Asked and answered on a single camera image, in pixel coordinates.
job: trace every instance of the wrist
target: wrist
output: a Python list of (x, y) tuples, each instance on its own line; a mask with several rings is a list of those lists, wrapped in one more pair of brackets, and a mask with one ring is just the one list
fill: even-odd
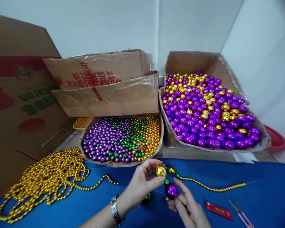
[(126, 215), (133, 209), (130, 200), (126, 198), (124, 193), (117, 198), (116, 207), (121, 219), (124, 219)]

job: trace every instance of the hand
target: hand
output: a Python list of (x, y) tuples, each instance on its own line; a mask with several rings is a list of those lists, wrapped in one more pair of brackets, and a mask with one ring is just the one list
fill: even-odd
[(169, 208), (178, 211), (186, 228), (211, 228), (201, 205), (195, 201), (190, 190), (180, 180), (174, 178), (174, 182), (185, 195), (181, 193), (175, 201), (169, 200)]
[(166, 177), (149, 176), (159, 164), (162, 164), (162, 161), (147, 159), (137, 166), (130, 184), (121, 195), (131, 204), (131, 208), (138, 207), (149, 192), (164, 184)]

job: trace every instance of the wristwatch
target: wristwatch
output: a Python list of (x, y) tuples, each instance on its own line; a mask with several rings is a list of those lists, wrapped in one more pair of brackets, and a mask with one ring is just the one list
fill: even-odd
[(118, 214), (117, 207), (116, 207), (116, 200), (118, 197), (119, 197), (119, 194), (117, 194), (117, 196), (111, 199), (111, 210), (112, 210), (112, 214), (113, 214), (113, 218), (115, 219), (115, 222), (118, 224), (118, 226), (120, 226), (125, 221), (126, 218), (121, 220), (121, 217)]

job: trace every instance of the blue tablecloth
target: blue tablecloth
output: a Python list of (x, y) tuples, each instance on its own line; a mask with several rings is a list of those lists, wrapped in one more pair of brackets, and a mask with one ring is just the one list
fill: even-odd
[[(257, 227), (285, 227), (285, 165), (277, 163), (234, 164), (218, 161), (184, 161), (164, 159), (164, 163), (175, 167), (181, 176), (188, 176), (212, 188), (222, 188), (238, 183), (248, 183), (246, 187), (224, 193), (211, 192), (191, 181), (184, 181), (199, 202), (213, 228), (243, 227), (229, 199), (235, 200), (248, 219)], [(109, 174), (119, 186), (104, 180), (90, 192), (74, 189), (64, 200), (34, 208), (27, 216), (10, 225), (0, 221), (0, 227), (78, 227), (105, 207), (116, 195), (121, 194), (130, 182), (135, 167), (109, 168), (85, 162), (91, 170), (86, 180), (80, 183), (89, 187), (95, 185), (104, 174)], [(164, 193), (164, 187), (157, 189)], [(232, 213), (230, 221), (205, 209), (205, 200)], [(178, 215), (168, 209), (165, 197), (153, 192), (149, 205), (131, 211), (122, 227), (184, 227)]]

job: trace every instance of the yellow basket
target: yellow basket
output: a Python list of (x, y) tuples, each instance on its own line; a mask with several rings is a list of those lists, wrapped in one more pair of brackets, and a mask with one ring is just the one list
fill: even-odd
[(79, 118), (76, 120), (76, 123), (74, 123), (73, 128), (83, 131), (92, 119), (92, 117)]

